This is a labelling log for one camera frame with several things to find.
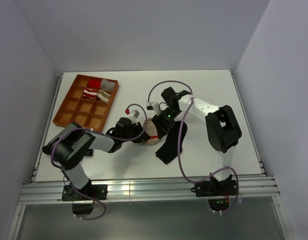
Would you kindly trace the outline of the beige red sock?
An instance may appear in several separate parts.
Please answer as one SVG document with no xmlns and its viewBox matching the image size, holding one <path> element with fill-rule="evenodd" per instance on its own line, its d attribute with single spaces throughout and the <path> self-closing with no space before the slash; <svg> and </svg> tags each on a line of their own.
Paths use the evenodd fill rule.
<svg viewBox="0 0 308 240">
<path fill-rule="evenodd" d="M 148 118 L 143 123 L 143 128 L 145 129 L 145 133 L 150 136 L 150 139 L 146 141 L 147 146 L 153 146 L 159 143 L 160 139 L 158 138 L 157 129 L 152 122 L 152 118 Z"/>
</svg>

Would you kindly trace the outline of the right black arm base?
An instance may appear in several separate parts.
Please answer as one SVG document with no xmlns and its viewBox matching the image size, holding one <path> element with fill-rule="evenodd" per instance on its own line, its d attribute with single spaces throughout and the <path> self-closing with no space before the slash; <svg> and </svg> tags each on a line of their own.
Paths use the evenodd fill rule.
<svg viewBox="0 0 308 240">
<path fill-rule="evenodd" d="M 230 197 L 235 197 L 235 202 L 239 194 L 239 184 L 235 180 L 221 181 L 209 180 L 196 183 L 191 188 L 191 192 L 196 197 L 207 197 L 208 205 L 212 211 L 223 213 L 229 210 L 231 203 Z"/>
</svg>

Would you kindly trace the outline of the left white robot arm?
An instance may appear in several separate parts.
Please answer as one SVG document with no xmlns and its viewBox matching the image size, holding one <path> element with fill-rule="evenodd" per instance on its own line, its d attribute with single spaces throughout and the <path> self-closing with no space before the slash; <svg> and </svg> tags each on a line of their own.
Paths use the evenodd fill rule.
<svg viewBox="0 0 308 240">
<path fill-rule="evenodd" d="M 88 150 L 114 153 L 124 142 L 143 143 L 151 137 L 139 122 L 122 117 L 105 134 L 93 132 L 78 123 L 70 123 L 42 148 L 51 157 L 52 164 L 63 171 L 74 186 L 73 194 L 80 200 L 91 195 L 91 180 L 86 175 L 81 161 Z"/>
</svg>

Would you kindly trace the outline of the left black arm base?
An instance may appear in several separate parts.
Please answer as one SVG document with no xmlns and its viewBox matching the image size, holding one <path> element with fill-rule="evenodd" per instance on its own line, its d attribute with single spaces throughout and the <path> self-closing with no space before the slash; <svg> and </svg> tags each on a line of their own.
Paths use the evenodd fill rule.
<svg viewBox="0 0 308 240">
<path fill-rule="evenodd" d="M 106 200 L 108 193 L 106 184 L 88 184 L 83 189 L 74 188 L 67 184 L 63 187 L 61 200 L 72 202 L 72 212 L 75 215 L 89 215 L 94 209 L 95 200 Z"/>
</svg>

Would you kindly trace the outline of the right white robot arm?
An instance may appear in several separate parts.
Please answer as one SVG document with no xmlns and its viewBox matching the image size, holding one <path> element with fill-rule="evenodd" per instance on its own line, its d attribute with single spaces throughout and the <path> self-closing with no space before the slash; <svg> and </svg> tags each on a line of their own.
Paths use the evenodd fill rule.
<svg viewBox="0 0 308 240">
<path fill-rule="evenodd" d="M 175 125 L 175 118 L 183 112 L 180 129 L 177 130 L 176 136 L 176 154 L 181 174 L 191 183 L 200 183 L 214 177 L 215 179 L 210 182 L 211 192 L 221 195 L 228 187 L 225 180 L 231 175 L 237 174 L 231 165 L 235 147 L 242 137 L 241 128 L 232 108 L 229 105 L 212 105 L 195 98 L 193 93 L 187 90 L 175 92 L 172 87 L 165 89 L 161 97 L 167 104 L 167 108 L 159 111 L 152 118 L 158 138 L 161 139 L 170 132 Z M 217 158 L 211 165 L 211 173 L 196 181 L 185 175 L 180 157 L 182 127 L 187 114 L 191 114 L 205 123 L 209 144 L 217 152 Z"/>
</svg>

